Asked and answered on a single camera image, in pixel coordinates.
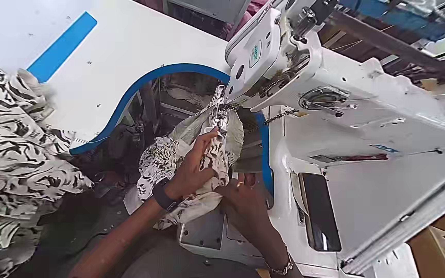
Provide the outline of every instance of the patterned fabric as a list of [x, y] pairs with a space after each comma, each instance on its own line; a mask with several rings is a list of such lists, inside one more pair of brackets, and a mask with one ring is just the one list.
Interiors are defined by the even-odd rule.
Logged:
[[74, 133], [42, 122], [53, 111], [45, 93], [29, 72], [9, 76], [0, 69], [0, 277], [33, 254], [40, 234], [34, 228], [37, 220], [55, 209], [49, 201], [92, 186], [57, 157], [68, 154]]
[[140, 179], [137, 182], [140, 196], [149, 198], [152, 186], [164, 178], [175, 175], [176, 163], [181, 156], [176, 154], [176, 147], [171, 137], [156, 137], [155, 142], [147, 147], [140, 157]]
[[[127, 211], [131, 214], [152, 195], [152, 188], [164, 178], [171, 179], [185, 155], [192, 148], [195, 138], [208, 132], [210, 119], [215, 112], [217, 99], [194, 116], [176, 125], [167, 137], [157, 137], [155, 142], [142, 154], [139, 163], [141, 174], [137, 190], [131, 190], [124, 199]], [[228, 112], [228, 130], [225, 137], [219, 135], [212, 139], [201, 162], [201, 170], [212, 167], [219, 178], [212, 178], [194, 194], [187, 196], [180, 205], [167, 214], [155, 226], [165, 229], [173, 224], [186, 223], [216, 208], [221, 196], [213, 190], [229, 182], [228, 169], [240, 156], [243, 146], [243, 124], [234, 110]]]

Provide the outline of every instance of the metal chain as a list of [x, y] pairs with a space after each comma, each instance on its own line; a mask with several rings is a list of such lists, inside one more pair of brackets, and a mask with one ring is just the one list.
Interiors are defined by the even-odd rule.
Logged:
[[293, 110], [285, 111], [285, 112], [283, 112], [283, 113], [281, 113], [281, 114], [277, 114], [277, 115], [275, 115], [274, 117], [272, 117], [272, 118], [268, 119], [267, 121], [265, 121], [265, 122], [263, 123], [263, 125], [267, 125], [267, 124], [269, 124], [270, 122], [272, 122], [273, 120], [282, 118], [282, 117], [284, 117], [284, 116], [291, 115], [291, 114], [296, 113], [296, 112], [300, 112], [300, 110], [298, 110], [298, 109], [293, 109]]

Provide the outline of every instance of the hand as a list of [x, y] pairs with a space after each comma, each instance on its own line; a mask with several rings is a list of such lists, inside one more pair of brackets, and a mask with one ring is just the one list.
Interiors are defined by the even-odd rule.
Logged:
[[231, 224], [262, 253], [270, 267], [281, 269], [288, 262], [288, 252], [269, 220], [262, 190], [235, 179], [215, 189], [224, 197], [223, 208]]
[[211, 144], [211, 139], [217, 135], [218, 127], [214, 127], [210, 132], [197, 136], [193, 148], [186, 154], [175, 176], [166, 185], [165, 192], [168, 197], [175, 200], [194, 193], [207, 180], [217, 176], [212, 168], [200, 170], [205, 150]]

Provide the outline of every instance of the smartwatch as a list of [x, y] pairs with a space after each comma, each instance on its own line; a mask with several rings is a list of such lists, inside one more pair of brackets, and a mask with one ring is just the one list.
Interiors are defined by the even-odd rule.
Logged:
[[158, 182], [156, 185], [154, 185], [154, 188], [152, 189], [152, 195], [154, 195], [154, 199], [156, 199], [157, 203], [168, 212], [174, 211], [179, 203], [182, 202], [182, 199], [173, 200], [170, 197], [166, 195], [164, 192], [164, 185], [166, 185], [169, 182], [168, 178], [162, 179], [160, 182]]

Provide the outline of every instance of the bracelet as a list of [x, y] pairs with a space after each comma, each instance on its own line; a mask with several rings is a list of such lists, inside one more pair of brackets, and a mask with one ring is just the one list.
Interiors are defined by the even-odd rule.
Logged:
[[270, 269], [270, 271], [271, 271], [273, 274], [278, 274], [278, 275], [281, 275], [281, 276], [285, 276], [285, 275], [288, 274], [288, 272], [289, 272], [290, 270], [293, 269], [293, 261], [291, 260], [291, 255], [289, 254], [288, 246], [286, 246], [286, 252], [288, 253], [288, 263], [286, 264], [286, 266], [284, 266], [283, 269], [281, 269], [281, 270], [277, 270], [277, 269], [271, 268], [271, 267], [269, 266], [269, 264], [266, 262], [267, 267]]

